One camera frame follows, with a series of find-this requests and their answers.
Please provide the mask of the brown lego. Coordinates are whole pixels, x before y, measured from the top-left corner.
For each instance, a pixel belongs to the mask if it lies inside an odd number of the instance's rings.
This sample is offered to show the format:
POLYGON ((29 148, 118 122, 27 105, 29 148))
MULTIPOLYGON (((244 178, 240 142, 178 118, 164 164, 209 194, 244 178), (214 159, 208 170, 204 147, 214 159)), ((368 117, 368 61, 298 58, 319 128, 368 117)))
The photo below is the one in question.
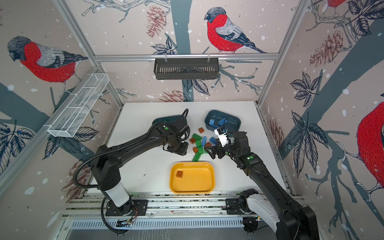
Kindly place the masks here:
POLYGON ((183 171, 177 171, 176 172, 176 177, 177 178, 182 178, 183 177, 183 173, 184 173, 183 171))

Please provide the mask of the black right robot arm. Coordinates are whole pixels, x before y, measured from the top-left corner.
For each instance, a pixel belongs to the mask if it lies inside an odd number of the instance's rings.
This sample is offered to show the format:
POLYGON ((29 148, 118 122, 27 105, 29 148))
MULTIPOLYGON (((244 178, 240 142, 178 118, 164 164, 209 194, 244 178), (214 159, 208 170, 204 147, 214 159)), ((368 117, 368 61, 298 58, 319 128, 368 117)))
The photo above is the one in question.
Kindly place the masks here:
POLYGON ((246 132, 233 133, 232 141, 226 131, 216 129, 214 132, 219 138, 218 144, 205 147, 211 158, 230 157, 269 200, 266 203, 254 189, 243 191, 239 198, 242 211, 261 217, 278 240, 318 240, 315 212, 309 206, 302 206, 280 186, 262 159, 251 151, 246 132))

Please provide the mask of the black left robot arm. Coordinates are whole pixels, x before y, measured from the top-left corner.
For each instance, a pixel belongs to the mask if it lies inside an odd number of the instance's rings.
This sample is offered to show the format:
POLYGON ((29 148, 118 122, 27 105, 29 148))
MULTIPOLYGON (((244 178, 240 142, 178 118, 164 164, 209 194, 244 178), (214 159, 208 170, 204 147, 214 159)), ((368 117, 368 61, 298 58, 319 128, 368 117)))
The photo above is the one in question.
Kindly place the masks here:
POLYGON ((188 113, 189 110, 185 109, 181 115, 170 120, 155 122, 146 133, 126 143, 99 147, 93 157, 76 169, 73 175, 74 185, 80 189, 100 190, 117 208, 119 215, 128 215, 133 209, 133 200, 122 182, 121 169, 133 159, 158 147, 162 147, 165 152, 185 156, 191 133, 187 121, 188 113), (86 166, 90 167, 96 180, 93 185, 80 182, 80 172, 86 166))

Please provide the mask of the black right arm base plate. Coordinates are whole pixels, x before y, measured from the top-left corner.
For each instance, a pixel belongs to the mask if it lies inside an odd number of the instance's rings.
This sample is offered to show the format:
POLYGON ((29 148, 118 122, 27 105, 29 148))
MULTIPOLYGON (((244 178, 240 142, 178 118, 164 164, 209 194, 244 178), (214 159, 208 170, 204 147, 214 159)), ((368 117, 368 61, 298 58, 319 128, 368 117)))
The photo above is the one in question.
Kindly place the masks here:
POLYGON ((243 197, 229 198, 225 200, 225 206, 223 208, 227 212, 227 215, 255 215, 247 204, 247 200, 243 197))

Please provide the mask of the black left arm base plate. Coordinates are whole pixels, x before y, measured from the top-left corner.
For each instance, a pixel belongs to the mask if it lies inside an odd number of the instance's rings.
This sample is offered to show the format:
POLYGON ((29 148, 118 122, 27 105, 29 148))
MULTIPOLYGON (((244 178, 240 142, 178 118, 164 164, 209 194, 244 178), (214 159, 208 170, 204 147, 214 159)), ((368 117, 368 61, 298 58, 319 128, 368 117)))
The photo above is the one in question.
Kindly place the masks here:
POLYGON ((110 200, 107 203, 106 216, 108 217, 121 217, 121 216, 145 216, 148 208, 148 200, 129 200, 121 207, 117 207, 115 203, 110 200))

